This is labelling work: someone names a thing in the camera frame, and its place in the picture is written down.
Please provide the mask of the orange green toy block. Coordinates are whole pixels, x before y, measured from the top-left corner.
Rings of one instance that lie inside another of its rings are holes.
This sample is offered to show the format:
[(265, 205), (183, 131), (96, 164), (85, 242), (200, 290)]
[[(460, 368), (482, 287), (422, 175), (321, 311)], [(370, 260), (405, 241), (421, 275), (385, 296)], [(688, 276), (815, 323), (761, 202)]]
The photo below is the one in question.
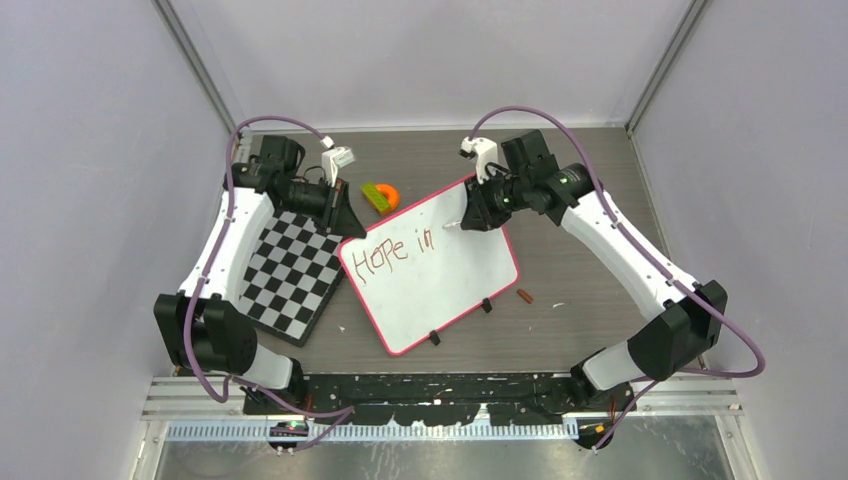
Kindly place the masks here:
[(389, 184), (367, 182), (362, 185), (361, 192), (372, 208), (383, 217), (393, 213), (400, 205), (398, 190)]

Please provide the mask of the brown marker cap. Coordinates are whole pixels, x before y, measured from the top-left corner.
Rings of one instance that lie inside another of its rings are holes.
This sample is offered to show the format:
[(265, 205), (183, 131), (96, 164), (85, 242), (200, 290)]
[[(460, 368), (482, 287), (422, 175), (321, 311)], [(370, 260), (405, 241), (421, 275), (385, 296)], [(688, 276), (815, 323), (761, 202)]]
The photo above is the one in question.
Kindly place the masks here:
[(518, 289), (517, 294), (528, 304), (532, 304), (534, 302), (534, 298), (523, 289)]

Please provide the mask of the pink framed whiteboard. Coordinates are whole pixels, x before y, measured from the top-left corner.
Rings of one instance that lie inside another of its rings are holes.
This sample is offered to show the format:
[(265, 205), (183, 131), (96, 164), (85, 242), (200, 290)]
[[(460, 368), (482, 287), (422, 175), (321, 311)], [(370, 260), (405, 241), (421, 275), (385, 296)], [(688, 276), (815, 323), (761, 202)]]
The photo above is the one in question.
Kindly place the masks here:
[(442, 228), (465, 208), (458, 180), (341, 243), (341, 265), (389, 354), (405, 354), (518, 280), (505, 229)]

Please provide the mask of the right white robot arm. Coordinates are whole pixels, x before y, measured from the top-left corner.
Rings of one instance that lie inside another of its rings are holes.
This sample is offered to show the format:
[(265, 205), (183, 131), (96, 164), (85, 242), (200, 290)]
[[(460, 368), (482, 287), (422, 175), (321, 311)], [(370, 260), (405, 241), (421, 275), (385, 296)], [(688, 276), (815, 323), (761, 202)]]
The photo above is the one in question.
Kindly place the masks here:
[(640, 378), (666, 380), (717, 343), (725, 289), (717, 281), (695, 280), (663, 256), (586, 165), (559, 165), (540, 131), (501, 143), (466, 137), (460, 154), (475, 163), (474, 176), (464, 183), (461, 229), (494, 230), (521, 210), (545, 215), (601, 261), (647, 321), (629, 339), (571, 368), (572, 405), (596, 410), (611, 389)]

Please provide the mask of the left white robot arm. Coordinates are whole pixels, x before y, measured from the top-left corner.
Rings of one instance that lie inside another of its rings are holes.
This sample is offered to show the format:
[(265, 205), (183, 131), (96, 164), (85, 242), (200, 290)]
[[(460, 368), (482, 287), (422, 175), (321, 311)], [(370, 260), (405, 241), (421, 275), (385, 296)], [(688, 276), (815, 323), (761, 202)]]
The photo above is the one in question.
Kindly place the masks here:
[(316, 230), (343, 239), (365, 229), (352, 209), (349, 185), (338, 171), (355, 156), (324, 136), (322, 179), (299, 178), (304, 148), (289, 138), (271, 157), (246, 162), (227, 157), (221, 205), (194, 269), (174, 294), (161, 294), (154, 317), (172, 363), (200, 381), (210, 374), (238, 377), (269, 388), (280, 412), (298, 412), (307, 398), (300, 363), (260, 345), (251, 317), (238, 309), (241, 285), (255, 244), (273, 216), (294, 213)]

